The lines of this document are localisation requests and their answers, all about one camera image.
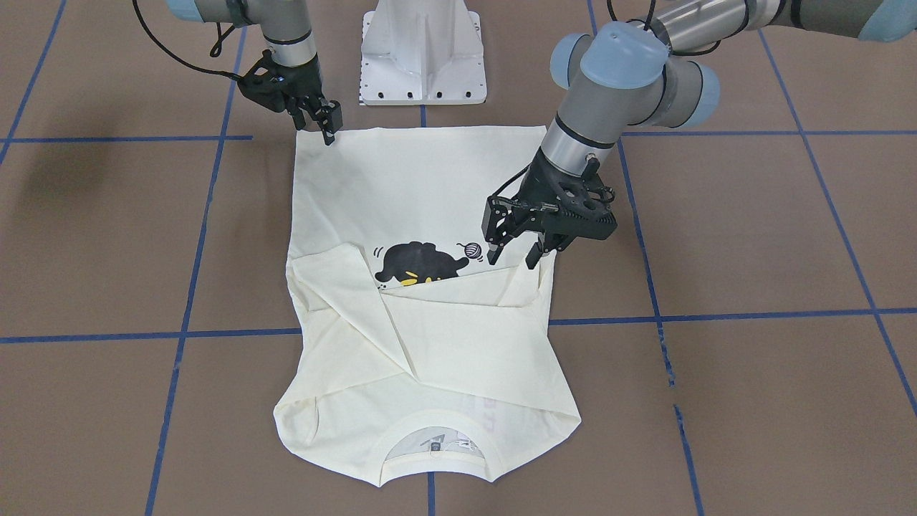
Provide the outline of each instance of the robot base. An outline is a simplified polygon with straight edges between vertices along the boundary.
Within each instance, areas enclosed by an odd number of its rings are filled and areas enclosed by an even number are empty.
[[[359,101],[480,104],[487,97],[481,17],[462,0],[381,0],[363,17]]]

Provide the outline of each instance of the white mounting plate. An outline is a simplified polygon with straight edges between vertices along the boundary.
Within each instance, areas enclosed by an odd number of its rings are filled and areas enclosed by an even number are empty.
[[[363,15],[363,38],[375,11]],[[469,11],[478,38],[481,16]],[[359,67],[359,102],[366,106],[419,106],[480,104],[487,98],[482,56],[454,57],[430,81],[423,95],[424,78],[400,69],[387,56],[363,55]]]

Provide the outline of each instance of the light blue joint cap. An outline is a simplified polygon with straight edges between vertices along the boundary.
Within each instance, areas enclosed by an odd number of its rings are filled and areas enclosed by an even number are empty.
[[[204,22],[194,0],[166,0],[169,10],[179,19]]]
[[[573,49],[576,48],[576,44],[580,39],[588,37],[588,34],[568,34],[558,42],[558,45],[554,47],[554,51],[551,52],[551,78],[565,90],[570,88],[569,67]]]
[[[859,38],[891,42],[904,38],[917,28],[917,1],[885,0],[872,14]]]
[[[652,32],[613,21],[582,56],[580,71],[596,84],[630,90],[656,81],[667,60],[668,47]]]
[[[679,129],[693,128],[707,121],[707,118],[713,114],[716,107],[720,104],[720,78],[716,76],[710,67],[695,62],[701,69],[701,99],[691,113],[691,117],[679,126]]]

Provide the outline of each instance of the white t-shirt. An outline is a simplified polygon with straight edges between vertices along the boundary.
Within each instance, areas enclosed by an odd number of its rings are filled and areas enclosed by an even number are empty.
[[[554,255],[528,270],[526,235],[482,256],[486,197],[544,132],[299,133],[287,279],[304,350],[274,409],[291,452],[375,486],[493,481],[579,425],[547,340]]]

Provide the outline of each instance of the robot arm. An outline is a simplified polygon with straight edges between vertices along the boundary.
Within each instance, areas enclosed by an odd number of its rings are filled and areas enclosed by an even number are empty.
[[[318,124],[325,144],[341,127],[340,104],[322,94],[322,76],[305,0],[167,0],[178,18],[199,22],[261,25],[267,42],[238,89],[275,113],[286,111],[296,129],[305,128],[305,111]]]
[[[917,28],[917,2],[686,0],[648,25],[613,21],[594,38],[573,34],[555,48],[551,74],[568,92],[532,162],[487,199],[481,228],[491,264],[525,231],[538,233],[529,268],[577,237],[612,234],[614,192],[596,173],[624,128],[692,127],[719,101],[716,74],[677,55],[766,25],[891,41]],[[520,176],[518,193],[501,196]]]

